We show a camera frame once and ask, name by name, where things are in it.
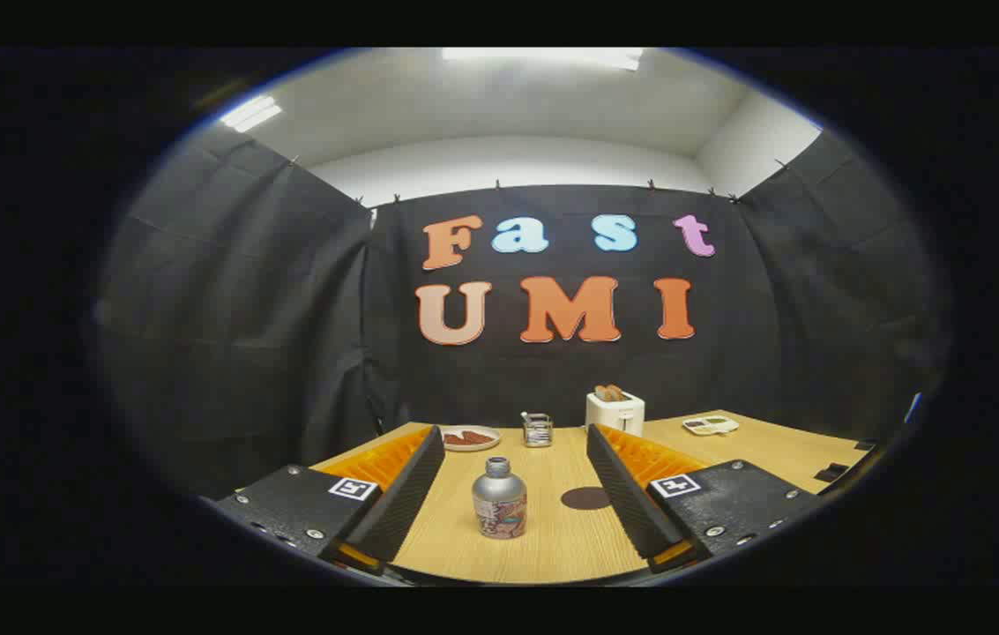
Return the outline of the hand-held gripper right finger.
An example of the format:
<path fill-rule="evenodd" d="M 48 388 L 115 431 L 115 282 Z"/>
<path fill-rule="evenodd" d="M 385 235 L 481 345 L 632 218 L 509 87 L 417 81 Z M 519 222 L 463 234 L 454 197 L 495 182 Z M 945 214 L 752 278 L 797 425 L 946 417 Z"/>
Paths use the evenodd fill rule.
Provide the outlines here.
<path fill-rule="evenodd" d="M 743 550 L 801 521 L 822 502 L 748 459 L 705 465 L 598 423 L 586 427 L 586 454 L 652 573 Z"/>

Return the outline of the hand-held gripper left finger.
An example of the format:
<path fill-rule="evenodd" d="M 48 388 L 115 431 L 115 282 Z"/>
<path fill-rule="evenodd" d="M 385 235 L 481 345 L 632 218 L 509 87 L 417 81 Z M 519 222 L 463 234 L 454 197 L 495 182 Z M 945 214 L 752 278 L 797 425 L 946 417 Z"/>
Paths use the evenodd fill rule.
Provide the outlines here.
<path fill-rule="evenodd" d="M 382 574 L 397 558 L 445 459 L 422 425 L 325 467 L 281 467 L 216 501 L 222 514 L 290 552 Z"/>

